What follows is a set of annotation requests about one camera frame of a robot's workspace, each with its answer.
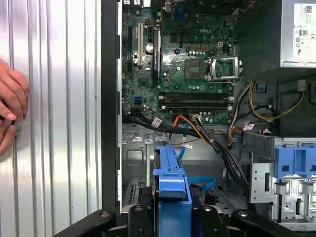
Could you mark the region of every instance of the green circuit board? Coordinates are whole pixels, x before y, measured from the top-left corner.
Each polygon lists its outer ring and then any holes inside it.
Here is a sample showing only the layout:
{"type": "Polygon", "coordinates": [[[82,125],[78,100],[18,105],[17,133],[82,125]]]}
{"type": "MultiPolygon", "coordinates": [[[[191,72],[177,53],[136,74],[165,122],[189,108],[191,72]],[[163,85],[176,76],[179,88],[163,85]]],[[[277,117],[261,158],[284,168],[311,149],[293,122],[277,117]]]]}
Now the green circuit board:
{"type": "MultiPolygon", "coordinates": [[[[126,114],[133,108],[141,108],[150,119],[158,117],[166,123],[173,123],[176,114],[192,117],[200,115],[204,124],[229,124],[227,108],[182,111],[163,109],[159,104],[161,93],[189,93],[193,102],[195,96],[203,93],[218,94],[219,100],[226,102],[224,95],[233,96],[230,83],[210,83],[205,75],[209,71],[204,62],[211,57],[234,54],[234,17],[196,16],[185,21],[175,21],[172,14],[161,16],[161,68],[159,79],[153,78],[153,29],[157,17],[148,9],[130,9],[123,13],[122,25],[122,109],[126,114]],[[142,54],[141,65],[139,53],[142,54]]],[[[216,76],[231,75],[233,64],[219,61],[216,76]]]]}

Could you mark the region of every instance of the warning label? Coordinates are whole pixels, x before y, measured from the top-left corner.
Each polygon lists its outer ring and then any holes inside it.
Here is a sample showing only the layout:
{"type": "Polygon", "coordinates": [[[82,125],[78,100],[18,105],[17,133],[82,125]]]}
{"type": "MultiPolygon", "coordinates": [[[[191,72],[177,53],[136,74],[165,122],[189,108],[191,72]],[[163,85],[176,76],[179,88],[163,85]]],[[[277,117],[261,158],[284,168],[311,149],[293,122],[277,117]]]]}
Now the warning label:
{"type": "Polygon", "coordinates": [[[293,56],[302,64],[316,62],[316,4],[294,4],[293,56]]]}

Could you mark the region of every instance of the dell logo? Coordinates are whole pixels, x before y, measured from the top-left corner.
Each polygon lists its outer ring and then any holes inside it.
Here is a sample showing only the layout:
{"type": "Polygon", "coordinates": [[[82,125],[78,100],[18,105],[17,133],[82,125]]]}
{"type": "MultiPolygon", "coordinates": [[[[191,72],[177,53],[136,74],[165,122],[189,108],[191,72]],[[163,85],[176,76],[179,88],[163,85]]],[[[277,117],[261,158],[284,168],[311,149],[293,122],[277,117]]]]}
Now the dell logo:
{"type": "Polygon", "coordinates": [[[200,33],[208,33],[208,34],[212,33],[212,31],[210,29],[200,29],[199,32],[200,33]]]}

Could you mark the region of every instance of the person's hand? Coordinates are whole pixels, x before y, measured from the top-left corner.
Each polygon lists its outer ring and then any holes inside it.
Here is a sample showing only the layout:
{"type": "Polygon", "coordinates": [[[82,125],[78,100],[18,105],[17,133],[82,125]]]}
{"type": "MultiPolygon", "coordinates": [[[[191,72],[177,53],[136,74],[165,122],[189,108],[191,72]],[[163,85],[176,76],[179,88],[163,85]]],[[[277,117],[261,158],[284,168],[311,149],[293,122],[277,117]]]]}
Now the person's hand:
{"type": "Polygon", "coordinates": [[[10,120],[0,120],[0,156],[11,147],[16,135],[15,126],[11,125],[10,120]]]}
{"type": "Polygon", "coordinates": [[[21,122],[28,110],[28,97],[25,77],[0,59],[0,115],[21,122]]]}

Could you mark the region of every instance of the pci slot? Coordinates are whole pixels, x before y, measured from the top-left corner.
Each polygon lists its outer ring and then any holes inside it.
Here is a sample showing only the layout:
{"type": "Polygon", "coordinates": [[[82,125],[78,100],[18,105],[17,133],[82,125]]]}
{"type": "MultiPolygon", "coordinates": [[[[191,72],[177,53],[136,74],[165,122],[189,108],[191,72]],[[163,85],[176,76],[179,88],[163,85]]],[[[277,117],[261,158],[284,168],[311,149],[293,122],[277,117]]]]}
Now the pci slot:
{"type": "Polygon", "coordinates": [[[143,33],[144,33],[144,23],[138,23],[138,65],[143,65],[143,33]]]}
{"type": "Polygon", "coordinates": [[[133,27],[128,27],[128,37],[127,37],[127,46],[128,46],[128,53],[127,53],[127,68],[128,71],[131,72],[133,70],[133,27]]]}
{"type": "Polygon", "coordinates": [[[161,51],[161,36],[160,28],[154,29],[154,56],[153,56],[153,80],[158,82],[160,78],[160,51],[161,51]]]}

